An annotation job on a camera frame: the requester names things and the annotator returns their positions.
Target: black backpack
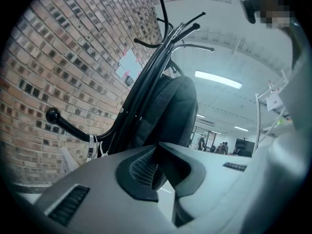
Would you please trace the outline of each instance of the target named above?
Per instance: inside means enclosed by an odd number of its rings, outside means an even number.
[[[161,141],[188,147],[197,111],[197,93],[192,79],[186,76],[171,78],[163,75],[129,149]],[[163,172],[157,169],[152,189],[158,190],[166,180]]]

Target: person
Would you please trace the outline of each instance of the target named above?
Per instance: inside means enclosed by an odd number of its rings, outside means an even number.
[[[225,142],[222,143],[220,149],[218,150],[218,154],[224,154],[224,145],[225,145]]]
[[[224,154],[225,154],[225,155],[227,155],[227,154],[228,154],[228,152],[229,152],[228,143],[227,143],[227,142],[225,142],[225,143],[224,143]]]
[[[220,145],[218,146],[217,150],[221,150],[221,147],[222,147],[222,143],[220,143]]]
[[[201,134],[200,138],[198,140],[198,150],[202,151],[205,145],[205,139],[204,139],[204,135]]]
[[[215,146],[214,145],[212,145],[212,147],[210,148],[210,151],[209,151],[210,153],[214,153],[215,152]]]

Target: red brick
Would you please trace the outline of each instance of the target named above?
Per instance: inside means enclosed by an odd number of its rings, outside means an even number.
[[[84,118],[77,115],[71,115],[70,121],[73,123],[83,124]]]
[[[14,98],[22,100],[23,92],[20,89],[10,86],[10,88],[8,89],[8,93],[12,95]]]
[[[43,78],[45,78],[47,81],[49,81],[52,84],[55,84],[58,80],[58,77],[45,69],[41,75]]]
[[[37,32],[33,31],[30,36],[29,39],[37,46],[39,47],[42,42],[44,41],[44,38],[39,35]]]
[[[66,31],[72,36],[73,39],[78,40],[81,38],[81,34],[73,26],[70,26]]]
[[[79,6],[80,6],[83,10],[85,10],[85,9],[88,7],[88,5],[84,2],[84,0],[76,0],[76,3],[78,3]]]
[[[51,17],[48,17],[46,20],[44,20],[44,23],[54,32],[59,29],[59,25]]]
[[[8,125],[11,125],[13,119],[11,117],[9,117],[9,116],[6,116],[6,115],[0,113],[0,121],[6,123]]]
[[[63,109],[65,103],[63,101],[61,101],[60,99],[57,99],[57,98],[54,98],[54,97],[50,97],[49,104],[51,106],[54,106],[54,107],[58,108],[58,109]]]
[[[119,81],[114,80],[113,85],[114,85],[115,87],[117,87],[118,89],[120,89],[123,93],[126,93],[126,92],[127,92],[127,91],[126,91],[126,90],[127,90],[126,87],[123,86]]]
[[[28,125],[34,125],[35,119],[23,114],[19,114],[19,120],[23,123],[26,123]]]
[[[30,59],[30,55],[24,51],[23,49],[19,49],[17,55],[17,59],[19,59],[22,63],[27,64]]]
[[[89,56],[85,51],[81,51],[79,57],[83,59],[86,63],[88,63],[90,66],[93,66],[95,63],[92,57]]]
[[[102,129],[98,128],[98,127],[89,127],[89,133],[91,134],[100,134],[102,131]]]
[[[104,68],[109,74],[115,72],[113,67],[109,65],[105,60],[101,62],[101,67]]]
[[[93,28],[93,24],[87,17],[81,18],[81,21],[87,27],[88,30],[91,30]]]
[[[90,104],[84,102],[83,100],[77,99],[76,103],[75,103],[76,107],[85,109],[85,110],[89,110],[90,108]]]
[[[119,110],[117,108],[114,108],[106,103],[101,102],[98,107],[110,113],[119,114]]]
[[[10,35],[13,39],[17,39],[20,35],[20,30],[17,27],[14,27]]]
[[[47,139],[54,139],[54,140],[58,139],[58,136],[56,134],[49,133],[49,132],[43,132],[43,137]]]
[[[1,91],[0,93],[0,100],[4,103],[8,104],[9,106],[13,106],[14,103],[14,97],[6,93],[5,91]]]
[[[67,4],[64,4],[60,10],[64,13],[64,15],[69,18],[71,17],[74,13],[72,12],[72,10],[70,9],[69,6],[67,6]]]
[[[105,94],[105,96],[108,97],[108,98],[110,98],[110,99],[113,100],[114,102],[117,100],[116,95],[114,95],[114,94],[113,94],[112,92],[110,92],[110,91],[107,91],[106,94]]]
[[[42,151],[43,152],[46,152],[46,153],[58,153],[59,152],[59,148],[58,147],[52,147],[52,146],[43,146],[42,148]]]
[[[60,63],[60,61],[63,60],[63,57],[60,56],[59,54],[56,54],[54,57],[53,57],[53,61],[55,61],[56,63]]]
[[[95,115],[94,120],[99,121],[99,122],[103,122],[103,123],[107,123],[107,124],[111,124],[111,125],[113,125],[115,122],[113,119],[109,119],[109,118],[99,116],[99,115]]]
[[[39,0],[39,1],[43,4],[44,7],[47,7],[52,3],[51,0]]]
[[[60,40],[55,39],[52,43],[53,47],[55,47],[58,51],[60,51],[62,54],[65,54],[68,48],[65,44],[63,44]]]
[[[102,51],[104,51],[104,48],[102,47],[102,45],[96,40],[94,39],[91,42],[91,45],[99,52],[101,53]]]
[[[8,158],[8,163],[9,164],[14,164],[14,165],[17,165],[17,166],[23,166],[24,165],[23,161],[18,160],[18,159],[14,159],[14,158]]]
[[[41,54],[38,61],[49,70],[53,70],[54,63],[46,55]]]
[[[30,3],[30,7],[35,11],[35,13],[42,19],[45,20],[49,14],[45,10],[45,8],[40,4],[38,0],[33,0]]]
[[[37,168],[37,167],[38,167],[38,164],[37,164],[37,163],[33,163],[33,162],[24,161],[24,166],[26,166],[26,167],[32,167],[32,168]]]
[[[41,88],[43,89],[46,85],[46,82],[43,78],[41,78],[40,76],[37,76],[36,74],[34,73],[30,73],[28,76],[27,76],[27,80],[35,85],[36,87],[38,88]]]
[[[65,92],[68,92],[69,94],[73,93],[74,91],[74,87],[69,85],[67,82],[63,81],[63,80],[59,80],[57,87],[64,90]]]
[[[40,53],[39,49],[34,48],[30,54],[31,54],[34,58],[37,58],[38,55],[39,55],[39,53]]]
[[[18,85],[20,82],[20,76],[11,70],[7,71],[5,78],[15,85]]]
[[[89,87],[87,85],[84,85],[82,87],[82,91],[87,93],[87,94],[89,94],[89,95],[91,95],[92,97],[95,97],[96,94],[98,93],[96,90],[94,90],[93,88],[91,88],[91,87]]]
[[[25,17],[28,21],[31,21],[32,19],[35,18],[35,13],[32,12],[31,9],[25,10],[25,12],[24,12],[23,15],[24,15],[24,17]]]
[[[68,71],[70,74],[72,74],[78,79],[82,78],[83,72],[71,64],[68,65],[68,67],[66,68],[66,71]]]
[[[27,94],[23,94],[23,102],[33,108],[37,108],[39,104],[39,101],[37,99],[32,98]]]
[[[50,53],[50,51],[52,50],[51,46],[49,44],[45,44],[42,48],[41,48],[42,52],[45,53],[46,55],[48,55]]]

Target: metal pole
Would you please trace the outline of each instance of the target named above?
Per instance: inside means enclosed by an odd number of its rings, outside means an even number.
[[[261,118],[260,118],[260,103],[259,103],[259,95],[256,93],[255,94],[255,99],[256,99],[256,103],[257,103],[257,135],[256,135],[256,139],[255,139],[255,143],[254,143],[254,148],[253,148],[253,154],[254,155],[256,149],[258,148],[258,142],[259,142],[259,138],[260,138],[260,123],[261,123]]]

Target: white ceiling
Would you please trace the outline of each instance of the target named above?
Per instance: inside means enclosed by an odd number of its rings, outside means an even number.
[[[268,89],[268,82],[281,77],[280,70],[291,66],[291,41],[278,30],[265,25],[251,25],[245,20],[237,1],[231,4],[212,0],[182,0],[166,3],[170,22],[177,26],[192,17],[206,12],[197,22],[201,25],[185,39],[186,43],[215,48],[213,53],[194,48],[181,48],[173,54],[173,60],[191,77],[197,90],[197,119],[207,130],[220,133],[237,133],[239,126],[256,130],[255,93]],[[156,14],[162,18],[160,6]],[[159,24],[163,33],[163,24]],[[243,84],[236,89],[221,83],[195,77],[195,71],[203,71],[229,78]],[[261,127],[270,126],[277,115],[261,110]]]

